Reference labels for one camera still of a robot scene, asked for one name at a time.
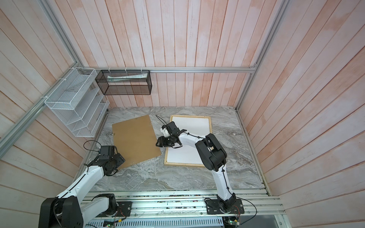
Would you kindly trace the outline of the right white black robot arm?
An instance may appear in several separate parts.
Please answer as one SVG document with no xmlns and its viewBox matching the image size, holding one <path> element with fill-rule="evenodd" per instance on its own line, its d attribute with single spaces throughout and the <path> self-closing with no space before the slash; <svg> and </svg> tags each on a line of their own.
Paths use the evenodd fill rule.
<svg viewBox="0 0 365 228">
<path fill-rule="evenodd" d="M 227 175 L 227 153 L 217 138 L 213 134 L 202 137 L 184 132 L 179 135 L 161 136 L 158 138 L 156 146 L 173 148 L 175 144 L 196 148 L 204 167 L 213 175 L 219 209 L 223 213 L 227 213 L 234 206 L 237 198 L 232 191 Z"/>
</svg>

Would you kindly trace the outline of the brown cardboard backing board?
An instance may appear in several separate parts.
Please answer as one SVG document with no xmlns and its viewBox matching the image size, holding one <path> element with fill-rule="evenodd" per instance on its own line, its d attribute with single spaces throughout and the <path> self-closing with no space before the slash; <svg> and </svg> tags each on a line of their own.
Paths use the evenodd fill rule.
<svg viewBox="0 0 365 228">
<path fill-rule="evenodd" d="M 125 162 L 119 170 L 159 157 L 157 137 L 148 115 L 112 124 L 113 143 Z"/>
</svg>

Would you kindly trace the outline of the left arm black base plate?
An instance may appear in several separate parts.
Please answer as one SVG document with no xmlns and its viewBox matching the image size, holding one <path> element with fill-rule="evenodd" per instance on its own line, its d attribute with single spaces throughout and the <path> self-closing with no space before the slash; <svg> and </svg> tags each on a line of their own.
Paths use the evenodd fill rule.
<svg viewBox="0 0 365 228">
<path fill-rule="evenodd" d="M 117 201 L 110 210 L 103 212 L 97 216 L 101 217 L 129 217 L 131 214 L 132 202 L 131 201 Z"/>
</svg>

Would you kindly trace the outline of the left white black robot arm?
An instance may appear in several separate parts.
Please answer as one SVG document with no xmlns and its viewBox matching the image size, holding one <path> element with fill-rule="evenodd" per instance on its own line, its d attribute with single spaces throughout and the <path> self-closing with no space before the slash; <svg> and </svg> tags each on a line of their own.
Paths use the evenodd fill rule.
<svg viewBox="0 0 365 228">
<path fill-rule="evenodd" d="M 119 205 L 112 193 L 100 194 L 84 206 L 81 202 L 100 179 L 114 175 L 124 162 L 120 154 L 115 154 L 108 159 L 96 158 L 87 164 L 85 172 L 66 190 L 43 201 L 38 227 L 83 228 L 100 214 L 115 217 Z"/>
</svg>

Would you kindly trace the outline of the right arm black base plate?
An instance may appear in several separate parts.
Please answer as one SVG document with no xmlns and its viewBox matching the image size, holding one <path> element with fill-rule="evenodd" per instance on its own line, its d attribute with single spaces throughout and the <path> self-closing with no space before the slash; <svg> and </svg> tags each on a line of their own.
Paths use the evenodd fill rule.
<svg viewBox="0 0 365 228">
<path fill-rule="evenodd" d="M 226 205 L 219 199 L 204 198 L 204 203 L 208 215 L 244 214 L 243 203 L 240 199 Z"/>
</svg>

